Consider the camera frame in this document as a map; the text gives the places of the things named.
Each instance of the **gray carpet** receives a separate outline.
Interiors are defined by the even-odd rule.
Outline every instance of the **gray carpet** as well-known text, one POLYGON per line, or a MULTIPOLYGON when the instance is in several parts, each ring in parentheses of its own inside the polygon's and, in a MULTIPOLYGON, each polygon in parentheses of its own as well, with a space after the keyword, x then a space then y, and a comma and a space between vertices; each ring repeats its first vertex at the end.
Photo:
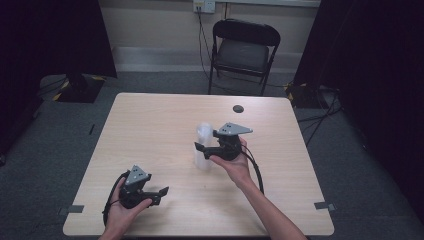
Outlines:
MULTIPOLYGON (((61 77, 45 78, 41 85, 61 77)), ((293 74, 271 74, 273 86, 266 88, 265 96, 285 97, 277 86, 292 79, 293 74)), ((237 80, 222 77, 217 84, 228 88, 233 82, 237 80)), ((243 91, 259 91, 256 83, 236 84, 243 91)), ((0 168, 0 239, 72 239, 62 233, 66 217, 58 211, 72 205, 118 93, 206 94, 207 80, 203 72, 119 73, 118 79, 107 79, 93 104, 54 102, 55 92, 43 95, 46 101, 37 117, 0 168)), ((218 88, 212 93, 238 94, 218 88)), ((331 103, 332 94, 325 96, 331 103)), ((298 119, 324 113, 295 109, 298 119)), ((316 126, 309 127, 312 123, 300 124, 305 142, 316 126)), ((348 116, 339 112, 322 122, 308 144, 324 197, 337 207, 331 212, 335 233, 311 239, 424 239, 423 225, 391 177, 365 151, 360 136, 348 116)))

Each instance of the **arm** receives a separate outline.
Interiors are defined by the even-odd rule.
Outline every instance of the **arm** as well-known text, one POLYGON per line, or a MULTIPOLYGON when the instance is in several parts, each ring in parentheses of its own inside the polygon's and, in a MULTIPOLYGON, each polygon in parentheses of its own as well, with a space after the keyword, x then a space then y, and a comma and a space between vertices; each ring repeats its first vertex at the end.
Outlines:
MULTIPOLYGON (((115 191, 113 192, 111 203, 119 199, 119 189, 124 183, 125 178, 121 178, 115 191)), ((124 236, 125 232, 130 227, 131 223, 134 221, 135 217, 146 209, 152 203, 152 199, 146 199, 139 203, 132 209, 126 209, 121 205, 119 201, 112 204, 109 210, 109 217, 107 219, 107 224, 105 231, 99 240, 115 240, 121 239, 124 236)))
MULTIPOLYGON (((246 146, 244 139, 240 138, 240 141, 243 146, 246 146)), ((300 229, 256 187, 250 177, 248 162, 244 155, 240 154, 232 161, 225 161, 217 156, 211 156, 210 160, 223 167, 231 180, 244 193, 271 239, 306 239, 300 229)))

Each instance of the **wall outlet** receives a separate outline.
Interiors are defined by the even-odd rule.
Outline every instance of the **wall outlet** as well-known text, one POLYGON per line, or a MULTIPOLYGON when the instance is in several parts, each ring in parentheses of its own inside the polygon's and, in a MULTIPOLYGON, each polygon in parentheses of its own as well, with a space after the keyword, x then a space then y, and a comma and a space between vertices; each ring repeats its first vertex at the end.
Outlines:
POLYGON ((193 0, 193 12, 215 13, 215 1, 193 0))

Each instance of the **wooden table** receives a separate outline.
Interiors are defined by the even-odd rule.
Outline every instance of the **wooden table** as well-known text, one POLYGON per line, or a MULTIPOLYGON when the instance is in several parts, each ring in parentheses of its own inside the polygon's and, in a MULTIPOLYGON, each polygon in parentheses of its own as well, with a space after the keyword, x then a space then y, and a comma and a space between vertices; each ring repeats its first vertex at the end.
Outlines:
MULTIPOLYGON (((136 164, 152 174, 145 191, 169 186, 160 206, 143 211, 128 236, 266 236, 242 192, 221 167, 194 165, 196 127, 226 122, 253 129, 241 135, 262 173, 265 195, 306 235, 331 235, 333 223, 285 98, 121 93, 112 106, 73 205, 66 235, 101 235, 102 211, 118 176, 136 164), (243 113, 233 111, 244 107, 243 113)), ((257 183, 253 168, 252 178, 257 183)))

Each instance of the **white plastic bottle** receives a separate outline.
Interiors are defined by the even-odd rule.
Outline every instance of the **white plastic bottle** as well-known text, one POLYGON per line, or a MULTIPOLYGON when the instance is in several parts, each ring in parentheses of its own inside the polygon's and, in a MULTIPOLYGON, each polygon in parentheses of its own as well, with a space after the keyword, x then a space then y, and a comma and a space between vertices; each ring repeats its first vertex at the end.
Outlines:
MULTIPOLYGON (((197 142, 205 147, 210 147, 212 143, 212 125, 209 123, 201 123, 197 126, 197 142)), ((194 164, 200 170, 208 171, 212 168, 212 161, 205 159, 205 155, 194 148, 194 164)))

